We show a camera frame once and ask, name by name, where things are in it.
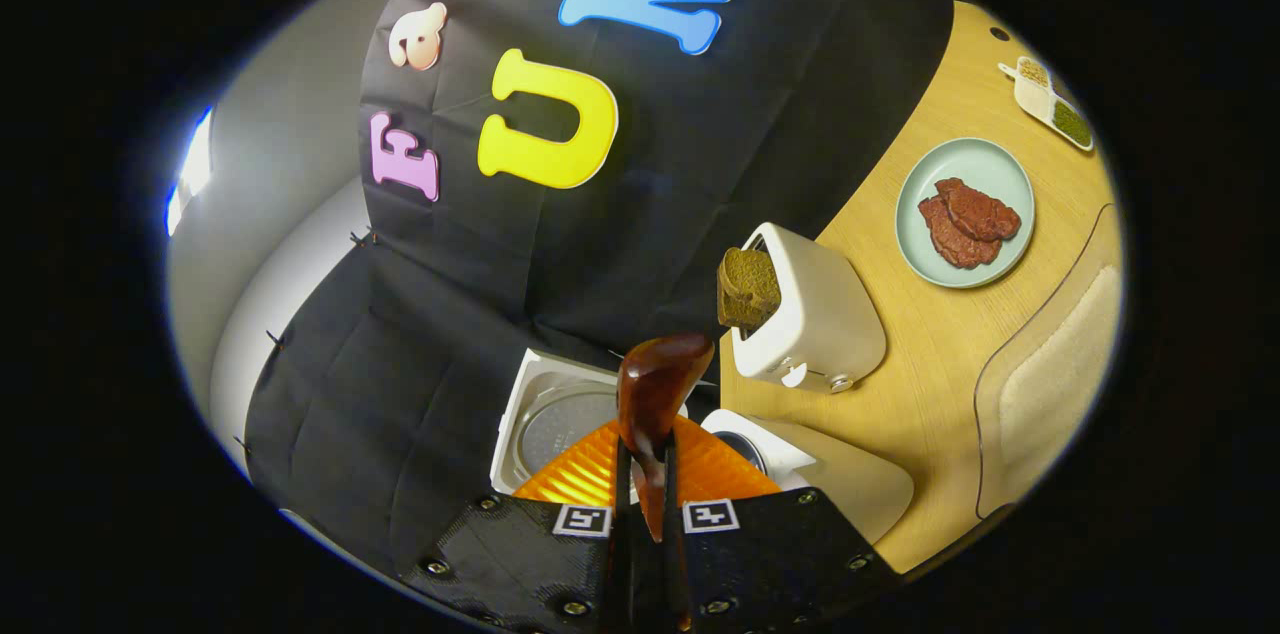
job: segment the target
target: light blue plate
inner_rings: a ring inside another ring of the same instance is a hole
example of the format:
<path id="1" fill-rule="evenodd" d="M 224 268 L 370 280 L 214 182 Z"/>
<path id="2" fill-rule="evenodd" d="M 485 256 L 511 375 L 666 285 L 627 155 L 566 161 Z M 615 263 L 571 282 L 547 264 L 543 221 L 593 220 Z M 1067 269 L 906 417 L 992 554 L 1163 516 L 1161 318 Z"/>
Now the light blue plate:
<path id="1" fill-rule="evenodd" d="M 929 241 L 929 228 L 916 205 L 938 193 L 933 183 L 959 177 L 965 184 L 1014 207 L 1023 219 L 1018 234 L 1006 240 L 991 264 L 960 269 L 947 264 Z M 897 195 L 897 248 L 916 274 L 941 287 L 968 288 L 995 282 L 1011 269 L 1036 228 L 1036 197 L 1023 165 L 1000 145 L 979 138 L 951 140 L 925 154 L 906 175 Z"/>

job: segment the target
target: brown wooden handle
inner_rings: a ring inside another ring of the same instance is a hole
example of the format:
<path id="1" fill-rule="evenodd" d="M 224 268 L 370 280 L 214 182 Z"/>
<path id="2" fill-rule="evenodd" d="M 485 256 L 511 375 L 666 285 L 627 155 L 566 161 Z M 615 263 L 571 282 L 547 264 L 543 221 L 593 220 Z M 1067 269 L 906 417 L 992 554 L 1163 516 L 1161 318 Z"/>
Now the brown wooden handle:
<path id="1" fill-rule="evenodd" d="M 640 465 L 636 492 L 649 534 L 662 541 L 662 452 L 680 405 L 707 371 L 716 347 L 704 334 L 672 334 L 634 347 L 618 368 L 618 428 Z"/>

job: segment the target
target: toaster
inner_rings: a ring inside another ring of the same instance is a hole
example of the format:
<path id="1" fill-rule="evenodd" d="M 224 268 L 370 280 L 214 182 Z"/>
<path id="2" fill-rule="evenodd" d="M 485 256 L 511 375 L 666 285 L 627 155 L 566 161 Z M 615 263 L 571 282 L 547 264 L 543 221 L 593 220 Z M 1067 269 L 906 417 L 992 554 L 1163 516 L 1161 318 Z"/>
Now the toaster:
<path id="1" fill-rule="evenodd" d="M 836 393 L 877 369 L 884 328 L 845 256 L 768 222 L 742 248 L 769 255 L 781 305 L 759 329 L 731 328 L 739 374 Z"/>

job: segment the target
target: spice container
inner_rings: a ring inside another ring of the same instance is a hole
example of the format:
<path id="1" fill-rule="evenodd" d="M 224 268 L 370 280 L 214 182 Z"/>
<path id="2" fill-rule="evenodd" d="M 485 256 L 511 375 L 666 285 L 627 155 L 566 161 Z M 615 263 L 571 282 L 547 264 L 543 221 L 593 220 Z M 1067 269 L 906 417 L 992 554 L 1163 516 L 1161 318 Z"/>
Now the spice container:
<path id="1" fill-rule="evenodd" d="M 1053 78 L 1041 63 L 1029 56 L 1018 58 L 1018 69 L 997 64 L 1014 79 L 1014 101 L 1023 111 L 1060 133 L 1082 151 L 1093 150 L 1093 132 L 1083 117 L 1053 91 Z"/>

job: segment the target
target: steak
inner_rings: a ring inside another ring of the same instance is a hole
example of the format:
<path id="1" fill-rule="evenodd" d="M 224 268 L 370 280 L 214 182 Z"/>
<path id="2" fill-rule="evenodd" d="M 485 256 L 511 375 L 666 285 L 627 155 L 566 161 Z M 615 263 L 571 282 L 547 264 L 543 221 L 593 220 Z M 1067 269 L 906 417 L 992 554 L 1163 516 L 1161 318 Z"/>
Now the steak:
<path id="1" fill-rule="evenodd" d="M 1006 240 L 1023 225 L 1021 216 L 1005 202 L 965 186 L 964 179 L 942 179 L 933 184 L 947 205 L 951 222 L 970 237 L 984 242 Z"/>
<path id="2" fill-rule="evenodd" d="M 979 264 L 991 264 L 1000 254 L 1000 240 L 979 242 L 956 228 L 955 223 L 951 222 L 951 215 L 947 214 L 947 205 L 942 200 L 942 195 L 928 197 L 916 205 L 916 209 L 920 210 L 925 224 L 929 225 L 929 240 L 933 242 L 933 248 L 951 266 L 973 269 Z"/>

